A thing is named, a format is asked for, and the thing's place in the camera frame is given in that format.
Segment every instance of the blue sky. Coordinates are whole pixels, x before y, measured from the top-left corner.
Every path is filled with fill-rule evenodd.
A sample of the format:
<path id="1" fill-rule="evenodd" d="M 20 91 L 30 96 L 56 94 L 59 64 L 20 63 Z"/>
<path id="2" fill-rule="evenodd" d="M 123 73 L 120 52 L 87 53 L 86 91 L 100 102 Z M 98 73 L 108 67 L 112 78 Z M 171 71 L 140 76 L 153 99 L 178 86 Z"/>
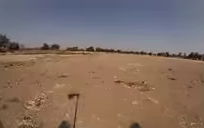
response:
<path id="1" fill-rule="evenodd" d="M 0 0 L 0 32 L 31 47 L 204 53 L 204 0 Z"/>

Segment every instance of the stick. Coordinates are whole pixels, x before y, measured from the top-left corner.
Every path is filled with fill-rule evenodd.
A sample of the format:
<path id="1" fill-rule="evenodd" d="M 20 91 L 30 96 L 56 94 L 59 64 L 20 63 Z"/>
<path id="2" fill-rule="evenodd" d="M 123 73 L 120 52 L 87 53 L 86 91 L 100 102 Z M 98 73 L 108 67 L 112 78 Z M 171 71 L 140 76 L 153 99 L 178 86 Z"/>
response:
<path id="1" fill-rule="evenodd" d="M 78 103 L 79 103 L 79 95 L 76 98 L 76 108 L 75 108 L 75 116 L 74 116 L 74 125 L 73 128 L 76 128 L 76 118 L 77 118 L 77 111 L 78 111 Z"/>

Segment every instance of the treeline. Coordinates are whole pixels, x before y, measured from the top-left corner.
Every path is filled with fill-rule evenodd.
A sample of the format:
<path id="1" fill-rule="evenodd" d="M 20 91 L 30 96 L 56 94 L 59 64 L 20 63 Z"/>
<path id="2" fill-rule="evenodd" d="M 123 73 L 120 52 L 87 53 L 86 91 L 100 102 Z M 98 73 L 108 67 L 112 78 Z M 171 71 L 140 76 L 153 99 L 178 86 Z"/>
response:
<path id="1" fill-rule="evenodd" d="M 122 54 L 136 54 L 136 55 L 150 55 L 150 56 L 162 56 L 162 57 L 173 57 L 173 58 L 182 58 L 182 59 L 193 59 L 193 60 L 202 60 L 204 61 L 204 54 L 200 54 L 198 52 L 191 52 L 190 54 L 186 53 L 178 53 L 171 54 L 169 52 L 145 52 L 145 51 L 125 51 L 120 49 L 112 49 L 112 48 L 100 48 L 90 46 L 86 49 L 79 49 L 78 47 L 68 47 L 66 50 L 68 51 L 89 51 L 89 52 L 107 52 L 107 53 L 122 53 Z"/>
<path id="2" fill-rule="evenodd" d="M 60 45 L 58 44 L 46 44 L 44 43 L 40 48 L 25 48 L 24 45 L 19 42 L 11 41 L 5 34 L 0 33 L 0 52 L 15 51 L 20 49 L 41 49 L 41 50 L 58 50 Z"/>
<path id="3" fill-rule="evenodd" d="M 5 34 L 0 33 L 0 52 L 6 51 L 14 51 L 20 49 L 37 49 L 37 50 L 59 50 L 60 45 L 52 44 L 49 45 L 44 43 L 43 46 L 39 48 L 25 48 L 24 45 L 19 44 L 18 42 L 11 41 Z M 125 51 L 120 49 L 112 49 L 112 48 L 100 48 L 90 46 L 88 48 L 79 48 L 79 47 L 68 47 L 67 51 L 89 51 L 89 52 L 107 52 L 107 53 L 122 53 L 122 54 L 136 54 L 136 55 L 150 55 L 150 56 L 162 56 L 162 57 L 174 57 L 174 58 L 182 58 L 182 59 L 193 59 L 193 60 L 202 60 L 204 61 L 204 54 L 200 54 L 198 52 L 191 52 L 190 54 L 186 53 L 178 53 L 171 54 L 169 52 L 145 52 L 145 51 Z"/>

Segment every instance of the dirt ground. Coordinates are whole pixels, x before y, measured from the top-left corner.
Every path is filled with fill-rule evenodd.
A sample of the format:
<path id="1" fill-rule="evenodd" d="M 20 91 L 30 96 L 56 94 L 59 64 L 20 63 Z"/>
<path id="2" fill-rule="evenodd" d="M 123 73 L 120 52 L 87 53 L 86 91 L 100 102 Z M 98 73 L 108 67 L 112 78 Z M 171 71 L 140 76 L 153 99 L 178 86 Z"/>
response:
<path id="1" fill-rule="evenodd" d="M 204 128 L 204 62 L 106 53 L 0 56 L 5 128 L 72 127 L 70 93 L 80 93 L 76 128 Z"/>

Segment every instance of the dry field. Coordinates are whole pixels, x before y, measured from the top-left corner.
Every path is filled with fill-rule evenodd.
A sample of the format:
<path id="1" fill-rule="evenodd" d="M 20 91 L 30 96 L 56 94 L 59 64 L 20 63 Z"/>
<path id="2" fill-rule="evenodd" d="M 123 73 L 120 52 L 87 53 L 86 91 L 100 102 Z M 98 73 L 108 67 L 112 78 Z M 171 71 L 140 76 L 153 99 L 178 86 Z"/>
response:
<path id="1" fill-rule="evenodd" d="M 204 62 L 140 55 L 1 55 L 5 128 L 204 128 Z"/>

